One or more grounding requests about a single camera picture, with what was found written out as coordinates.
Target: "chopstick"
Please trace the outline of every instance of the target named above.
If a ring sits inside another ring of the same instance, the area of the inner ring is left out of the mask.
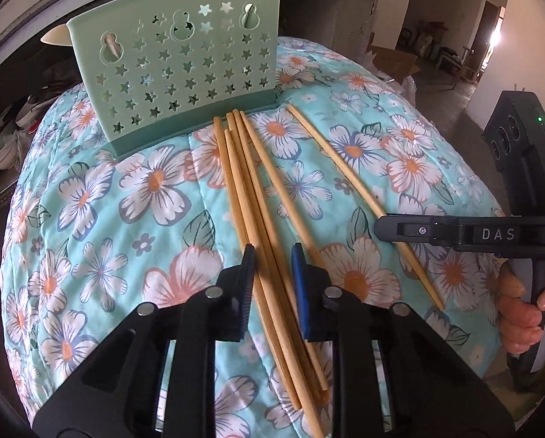
[[[244,249],[246,244],[250,243],[248,239],[248,233],[246,227],[244,226],[244,217],[240,207],[240,202],[238,194],[236,192],[236,187],[234,184],[234,179],[232,175],[232,167],[230,163],[230,158],[228,155],[226,140],[224,130],[222,129],[221,121],[219,117],[213,119],[213,124],[216,131],[216,141],[218,143],[218,151],[220,155],[220,161],[222,163],[222,170],[224,171],[224,179],[226,181],[226,186],[228,188],[228,196],[230,197],[230,205],[232,209],[232,217],[234,219],[234,225],[236,226],[236,233],[240,241],[240,249]],[[277,365],[279,374],[281,376],[281,381],[286,388],[286,392],[289,395],[289,399],[295,410],[301,409],[301,402],[297,395],[297,391],[291,379],[291,374],[286,365],[285,357],[281,350],[281,344],[277,337],[277,332],[275,330],[273,319],[271,317],[270,311],[268,310],[268,305],[264,297],[264,291],[262,287],[262,281],[260,279],[259,272],[254,274],[254,287],[253,287],[254,299],[256,305],[259,309],[260,319],[263,324],[264,335],[267,338],[272,358]]]
[[[374,212],[376,217],[382,217],[387,215],[384,208],[378,203],[376,198],[372,193],[364,186],[364,183],[358,178],[358,176],[353,172],[352,168],[343,160],[343,158],[333,149],[329,142],[323,137],[323,135],[315,128],[309,120],[307,120],[301,112],[292,104],[287,106],[289,112],[291,112],[294,117],[303,125],[303,127],[309,132],[309,134],[317,141],[319,146],[325,150],[325,152],[332,158],[338,168],[343,172],[345,177],[349,179],[349,182],[355,187],[356,191],[362,196],[364,201],[370,206],[370,209]],[[438,291],[432,286],[431,281],[428,278],[424,268],[420,265],[420,262],[416,258],[416,255],[410,248],[410,246],[405,242],[394,242],[398,247],[400,253],[405,257],[409,262],[412,269],[416,272],[418,278],[420,279],[422,286],[426,289],[426,292],[431,297],[434,304],[439,308],[439,310],[444,311],[445,304],[441,299]]]
[[[244,152],[244,159],[246,161],[248,175],[250,176],[250,179],[252,181],[252,185],[254,188],[253,190],[254,199],[251,200],[253,202],[253,211],[254,212],[259,211],[260,214],[262,215],[262,226],[261,226],[261,223],[259,222],[260,235],[261,235],[261,238],[263,239],[266,250],[270,251],[272,254],[272,260],[269,258],[269,265],[277,267],[276,273],[278,274],[280,280],[282,281],[282,285],[285,288],[286,297],[293,311],[294,318],[296,319],[299,317],[299,314],[297,311],[297,298],[295,297],[295,286],[293,285],[292,276],[288,269],[285,253],[283,252],[281,243],[278,238],[276,227],[274,225],[270,211],[268,210],[266,200],[264,198],[264,194],[263,194],[264,191],[263,191],[262,185],[260,184],[259,175],[258,175],[258,172],[256,171],[256,165],[254,164],[254,160],[252,159],[252,156],[250,153],[250,146],[248,145],[248,137],[246,134],[246,129],[244,128],[243,121],[240,116],[240,112],[238,110],[234,110],[233,114],[234,114],[234,119],[236,121],[235,125],[237,127],[237,133],[239,135],[241,149]],[[296,333],[298,337],[298,341],[301,343],[301,334],[297,327],[297,323],[296,322],[289,322],[289,323],[291,326],[295,326],[295,331],[292,331],[292,332]],[[313,366],[313,371],[317,378],[318,386],[321,388],[321,390],[324,390],[324,391],[328,390],[329,384],[327,383],[327,377],[325,376],[323,367],[321,367],[321,362],[317,355],[315,346],[310,342],[304,342],[304,344],[305,344],[306,353],[309,356],[311,365]],[[298,347],[297,353],[299,355],[299,359],[301,360],[301,363],[303,364],[303,359],[301,358],[300,352],[301,352],[301,348]],[[305,375],[308,376],[309,369],[307,367],[305,367],[304,369],[305,369]],[[315,384],[315,387],[317,386],[315,381],[313,381],[311,377],[309,376],[308,376],[308,382],[311,385]]]
[[[285,184],[282,182],[282,179],[279,176],[277,169],[273,165],[273,162],[271,161],[262,141],[260,141],[259,136],[252,127],[250,121],[248,121],[248,119],[246,118],[244,112],[240,112],[240,116],[242,117],[242,121],[244,122],[246,131],[250,135],[250,139],[254,144],[256,152],[259,154],[260,159],[263,162],[268,177],[271,179],[272,185],[276,189],[279,198],[281,198],[281,202],[285,206],[285,209],[289,215],[289,219],[291,220],[293,227],[295,228],[295,231],[297,231],[297,235],[301,238],[301,242],[303,243],[303,245],[305,246],[305,250],[309,254],[309,258],[317,267],[325,268],[325,264],[323,259],[321,258],[321,254],[319,253],[315,245],[315,240],[309,233],[309,230],[303,222],[303,219],[301,219],[301,216],[297,211],[297,208],[295,207],[295,203],[293,202],[291,196],[286,190]]]
[[[309,425],[312,427],[313,436],[316,438],[324,438],[325,433],[323,433],[323,428],[321,427],[321,421],[317,413],[315,401],[307,385],[303,370],[291,342],[289,332],[283,318],[282,309],[275,295],[273,284],[267,277],[267,273],[270,270],[268,267],[268,261],[266,258],[266,254],[263,250],[262,243],[260,241],[259,232],[256,226],[256,220],[254,219],[254,215],[250,207],[250,201],[248,200],[248,195],[246,194],[246,188],[244,187],[240,169],[240,162],[238,159],[238,154],[236,153],[236,149],[234,148],[232,134],[230,130],[225,131],[225,138],[226,146],[228,148],[228,155],[230,156],[233,182],[236,187],[236,192],[238,194],[240,208],[244,216],[244,224],[248,233],[248,239],[256,250],[257,265],[260,276],[259,283],[262,286],[265,301],[270,310],[272,323],[277,332],[277,337],[281,344],[281,349],[284,353],[286,364],[291,374],[290,377],[294,382],[295,389],[297,390],[298,398],[301,401],[301,405],[303,407],[303,411],[305,413],[305,416],[307,417]]]

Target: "turquoise floral fabric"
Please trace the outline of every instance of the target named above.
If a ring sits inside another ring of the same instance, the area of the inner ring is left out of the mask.
[[[280,38],[278,107],[250,114],[309,226],[332,281],[366,303],[410,304],[478,374],[496,354],[491,255],[414,245],[445,300],[437,310],[332,159],[286,110],[297,106],[388,212],[501,215],[436,128],[352,61]],[[117,162],[84,86],[50,108],[11,202],[0,269],[5,344],[19,396],[35,413],[139,303],[167,307],[239,263],[213,126]],[[287,257],[299,241],[260,176]],[[331,383],[330,345],[319,345]],[[253,306],[246,338],[216,348],[218,437],[305,437]],[[165,401],[162,392],[161,408]],[[329,433],[331,404],[320,409]]]

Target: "keyhole-shaped cutout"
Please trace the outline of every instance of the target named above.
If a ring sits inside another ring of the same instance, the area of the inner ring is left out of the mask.
[[[190,39],[196,27],[190,21],[190,14],[187,11],[178,9],[173,14],[173,25],[171,26],[171,36],[176,41],[187,41]]]
[[[100,60],[103,64],[114,64],[123,57],[123,45],[117,42],[117,35],[106,32],[100,38]]]
[[[246,30],[254,30],[260,24],[260,16],[256,12],[256,5],[246,3],[240,16],[240,26]]]

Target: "metal screw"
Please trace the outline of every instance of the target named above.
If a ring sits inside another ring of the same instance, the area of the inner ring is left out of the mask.
[[[405,303],[396,303],[392,307],[392,311],[394,311],[394,314],[399,316],[408,316],[410,314],[410,308]]]
[[[155,305],[153,303],[141,303],[136,308],[136,312],[139,316],[149,316],[155,311]]]
[[[327,298],[339,298],[342,295],[341,288],[339,287],[327,287],[324,291]]]
[[[205,295],[211,300],[221,297],[224,291],[220,287],[210,287],[205,290]]]

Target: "green plastic basket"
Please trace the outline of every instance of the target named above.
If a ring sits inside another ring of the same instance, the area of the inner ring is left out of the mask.
[[[279,0],[114,0],[68,23],[114,154],[275,100]]]

